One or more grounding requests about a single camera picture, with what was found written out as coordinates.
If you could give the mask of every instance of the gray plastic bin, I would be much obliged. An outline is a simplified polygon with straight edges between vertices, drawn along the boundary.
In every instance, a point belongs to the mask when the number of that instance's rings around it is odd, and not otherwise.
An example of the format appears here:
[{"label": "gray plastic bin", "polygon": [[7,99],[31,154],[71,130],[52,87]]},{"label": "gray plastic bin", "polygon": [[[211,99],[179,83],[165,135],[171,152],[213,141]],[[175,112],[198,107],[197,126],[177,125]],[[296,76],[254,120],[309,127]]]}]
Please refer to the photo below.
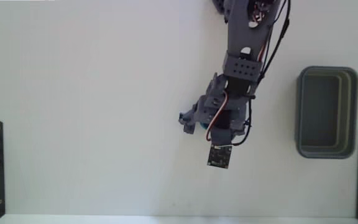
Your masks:
[{"label": "gray plastic bin", "polygon": [[354,150],[357,73],[308,67],[298,79],[296,144],[307,158],[345,159]]}]

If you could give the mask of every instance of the black cable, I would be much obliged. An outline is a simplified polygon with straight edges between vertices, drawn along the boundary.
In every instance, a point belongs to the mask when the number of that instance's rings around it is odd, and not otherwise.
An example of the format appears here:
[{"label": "black cable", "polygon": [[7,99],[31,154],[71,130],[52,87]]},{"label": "black cable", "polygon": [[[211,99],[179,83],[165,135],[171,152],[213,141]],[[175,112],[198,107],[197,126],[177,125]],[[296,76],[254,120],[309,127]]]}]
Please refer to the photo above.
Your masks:
[{"label": "black cable", "polygon": [[265,65],[266,65],[266,61],[267,61],[267,55],[269,54],[269,48],[270,48],[270,40],[272,39],[272,33],[273,33],[273,27],[270,28],[269,34],[268,34],[268,38],[266,41],[266,54],[265,54],[265,58],[264,58],[264,64],[262,65],[262,72],[265,70]]},{"label": "black cable", "polygon": [[248,122],[248,128],[247,128],[247,133],[246,135],[244,136],[244,138],[238,142],[238,143],[233,143],[233,146],[240,146],[242,143],[244,143],[247,138],[248,138],[248,135],[249,135],[249,132],[251,130],[251,121],[252,121],[252,105],[251,105],[251,99],[248,101],[248,119],[246,122]]},{"label": "black cable", "polygon": [[286,33],[288,26],[290,25],[290,11],[291,11],[291,0],[288,0],[287,2],[287,14],[285,16],[285,22],[283,24],[283,27],[281,29],[281,33],[280,33],[280,37],[277,40],[276,46],[273,50],[272,56],[270,56],[265,69],[262,71],[262,73],[260,74],[260,77],[258,79],[258,84],[260,83],[260,81],[262,81],[262,79],[265,77],[265,74],[267,72],[267,70],[269,69],[270,64],[272,63],[272,60],[275,56],[275,54],[277,53],[278,47],[281,44],[282,39],[284,38],[284,34]]},{"label": "black cable", "polygon": [[278,13],[278,16],[277,16],[277,18],[274,20],[273,24],[275,24],[275,23],[278,21],[278,18],[280,18],[281,13],[283,12],[285,3],[287,3],[287,0],[284,0],[283,5],[281,6],[280,12]]}]

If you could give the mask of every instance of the gray robotic arm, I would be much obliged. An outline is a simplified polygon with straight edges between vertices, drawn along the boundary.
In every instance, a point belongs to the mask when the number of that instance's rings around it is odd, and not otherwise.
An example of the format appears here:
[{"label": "gray robotic arm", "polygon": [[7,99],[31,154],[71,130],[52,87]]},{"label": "gray robotic arm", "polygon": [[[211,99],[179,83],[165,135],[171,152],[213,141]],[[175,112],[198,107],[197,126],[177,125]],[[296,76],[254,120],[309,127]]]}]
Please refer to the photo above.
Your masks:
[{"label": "gray robotic arm", "polygon": [[[215,73],[205,95],[187,113],[180,113],[184,132],[193,134],[199,122],[211,141],[208,165],[228,168],[232,146],[242,144],[251,127],[251,100],[289,25],[290,0],[213,0],[228,24],[228,45],[223,74]],[[287,3],[287,16],[279,41],[267,60],[277,13]],[[242,136],[240,142],[232,142]]]}]

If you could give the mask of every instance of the wire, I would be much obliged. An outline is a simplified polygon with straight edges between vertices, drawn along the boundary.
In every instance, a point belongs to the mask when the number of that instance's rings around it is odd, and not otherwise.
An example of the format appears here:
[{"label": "wire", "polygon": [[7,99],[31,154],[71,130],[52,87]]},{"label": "wire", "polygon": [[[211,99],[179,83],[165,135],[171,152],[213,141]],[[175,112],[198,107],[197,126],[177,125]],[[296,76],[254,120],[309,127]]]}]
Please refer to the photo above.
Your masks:
[{"label": "wire", "polygon": [[221,107],[218,109],[218,112],[216,112],[214,118],[212,119],[212,121],[210,122],[210,124],[208,125],[208,128],[206,130],[206,140],[210,141],[211,139],[209,138],[209,132],[211,132],[211,128],[214,126],[216,120],[218,119],[218,116],[222,113],[224,107],[227,105],[227,101],[229,99],[229,96],[227,95],[226,91],[223,90],[224,93],[224,101],[221,105]]},{"label": "wire", "polygon": [[248,102],[248,114],[249,115],[248,115],[248,119],[246,121],[246,123],[248,123],[247,133],[246,133],[246,135],[244,136],[244,138],[240,142],[233,143],[233,146],[240,146],[248,138],[249,132],[251,130],[251,121],[252,121],[252,105],[251,105],[251,101],[252,100],[249,100],[249,102]]},{"label": "wire", "polygon": [[266,44],[264,44],[262,46],[262,49],[260,50],[259,54],[258,54],[258,62],[262,61],[262,57],[264,56],[264,52],[265,52],[265,48],[266,48]]},{"label": "wire", "polygon": [[283,12],[283,9],[284,9],[284,6],[285,6],[285,3],[287,3],[287,0],[284,0],[283,4],[281,5],[280,12],[278,13],[278,16],[277,16],[277,18],[274,20],[273,24],[275,24],[275,23],[278,21],[278,18],[280,18],[281,13]]},{"label": "wire", "polygon": [[291,0],[288,0],[288,2],[287,2],[287,14],[285,16],[285,22],[284,22],[283,27],[281,29],[280,37],[277,40],[277,43],[276,43],[276,46],[275,46],[275,48],[273,50],[272,56],[270,56],[270,58],[269,58],[269,60],[268,60],[268,62],[266,64],[264,70],[262,71],[262,74],[260,75],[260,77],[258,79],[258,84],[265,77],[265,74],[266,74],[267,70],[269,69],[270,64],[272,63],[272,60],[273,60],[275,54],[277,53],[278,47],[280,46],[281,41],[284,38],[284,34],[286,33],[286,31],[288,29],[288,26],[290,25],[290,11],[291,11]]},{"label": "wire", "polygon": [[262,71],[265,70],[265,65],[266,65],[266,61],[267,61],[267,56],[269,55],[270,40],[272,39],[272,33],[273,33],[272,31],[273,31],[273,27],[270,29],[270,32],[269,32],[269,35],[268,35],[267,48],[266,48],[266,54],[265,54],[264,64],[262,65]]}]

